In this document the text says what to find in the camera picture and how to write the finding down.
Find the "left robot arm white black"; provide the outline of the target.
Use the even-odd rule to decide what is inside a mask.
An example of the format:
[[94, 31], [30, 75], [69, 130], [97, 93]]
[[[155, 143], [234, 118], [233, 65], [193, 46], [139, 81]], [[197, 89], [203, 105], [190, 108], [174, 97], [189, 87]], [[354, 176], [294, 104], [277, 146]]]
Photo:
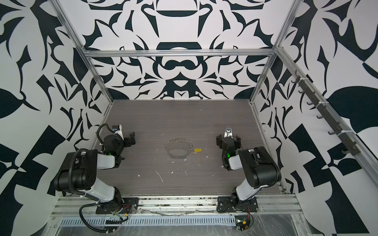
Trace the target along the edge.
[[107, 185], [97, 177], [98, 170], [120, 167], [124, 148], [136, 144], [135, 133], [120, 137], [120, 131], [103, 140], [103, 150], [82, 149], [69, 152], [54, 178], [54, 188], [89, 198], [97, 203], [97, 214], [125, 211], [132, 204], [125, 202], [117, 187]]

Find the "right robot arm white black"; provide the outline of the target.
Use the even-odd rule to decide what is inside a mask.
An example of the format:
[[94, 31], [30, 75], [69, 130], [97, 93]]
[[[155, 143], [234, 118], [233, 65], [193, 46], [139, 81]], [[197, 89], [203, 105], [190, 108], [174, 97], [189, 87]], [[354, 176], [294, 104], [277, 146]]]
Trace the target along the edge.
[[256, 195], [281, 181], [280, 169], [265, 147], [242, 149], [238, 136], [216, 137], [222, 149], [223, 167], [228, 171], [243, 170], [245, 179], [229, 197], [218, 197], [217, 212], [256, 212]]

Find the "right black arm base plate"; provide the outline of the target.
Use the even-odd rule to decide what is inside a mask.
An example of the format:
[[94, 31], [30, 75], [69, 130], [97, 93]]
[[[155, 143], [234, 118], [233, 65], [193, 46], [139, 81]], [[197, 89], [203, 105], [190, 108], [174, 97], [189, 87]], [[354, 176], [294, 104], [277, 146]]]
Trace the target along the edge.
[[256, 198], [246, 201], [239, 201], [238, 198], [218, 197], [217, 198], [217, 212], [218, 213], [231, 213], [231, 212], [257, 212], [258, 203]]

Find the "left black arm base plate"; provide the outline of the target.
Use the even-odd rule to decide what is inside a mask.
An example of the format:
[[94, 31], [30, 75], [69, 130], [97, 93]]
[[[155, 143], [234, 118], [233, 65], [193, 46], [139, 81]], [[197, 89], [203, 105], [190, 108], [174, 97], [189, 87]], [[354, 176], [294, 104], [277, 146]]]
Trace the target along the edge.
[[96, 214], [111, 214], [116, 211], [120, 214], [133, 213], [138, 209], [139, 198], [138, 197], [126, 197], [122, 198], [120, 203], [114, 201], [99, 203], [97, 205]]

